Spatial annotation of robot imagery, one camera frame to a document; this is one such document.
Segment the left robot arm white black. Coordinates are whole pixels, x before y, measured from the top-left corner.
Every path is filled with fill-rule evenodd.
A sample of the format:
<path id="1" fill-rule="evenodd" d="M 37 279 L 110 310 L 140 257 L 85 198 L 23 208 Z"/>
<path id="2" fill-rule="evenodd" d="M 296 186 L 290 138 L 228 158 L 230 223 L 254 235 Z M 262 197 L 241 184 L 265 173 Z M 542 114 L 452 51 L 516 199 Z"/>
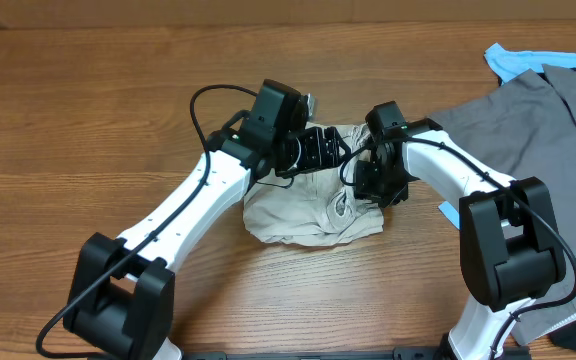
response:
<path id="1" fill-rule="evenodd" d="M 85 242 L 64 328 L 96 347 L 96 358 L 182 358 L 169 338 L 175 276 L 198 241 L 261 176 L 334 168 L 349 153 L 335 128 L 266 139 L 229 127 L 212 133 L 190 175 L 146 218 L 117 238 Z"/>

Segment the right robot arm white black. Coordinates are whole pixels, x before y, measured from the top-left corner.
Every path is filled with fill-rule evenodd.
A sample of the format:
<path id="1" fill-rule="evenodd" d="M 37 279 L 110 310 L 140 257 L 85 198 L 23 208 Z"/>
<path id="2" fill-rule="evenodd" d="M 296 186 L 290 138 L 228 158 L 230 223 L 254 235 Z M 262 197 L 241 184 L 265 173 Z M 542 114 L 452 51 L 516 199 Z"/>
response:
<path id="1" fill-rule="evenodd" d="M 470 292 L 457 324 L 435 348 L 398 348 L 397 359 L 526 359 L 503 344 L 522 313 L 566 273 L 550 194 L 459 148 L 436 123 L 371 120 L 370 158 L 354 172 L 358 197 L 385 208 L 420 179 L 458 212 L 460 268 Z"/>

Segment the beige cotton shorts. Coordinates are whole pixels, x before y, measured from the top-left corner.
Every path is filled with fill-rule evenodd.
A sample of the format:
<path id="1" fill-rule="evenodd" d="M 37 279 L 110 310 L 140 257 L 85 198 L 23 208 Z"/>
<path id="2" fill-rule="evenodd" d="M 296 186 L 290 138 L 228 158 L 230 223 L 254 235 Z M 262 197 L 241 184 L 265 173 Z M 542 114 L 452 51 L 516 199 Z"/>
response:
<path id="1" fill-rule="evenodd" d="M 244 197 L 246 230 L 263 243 L 327 247 L 383 231 L 377 204 L 355 198 L 337 168 L 297 175 L 271 173 Z"/>

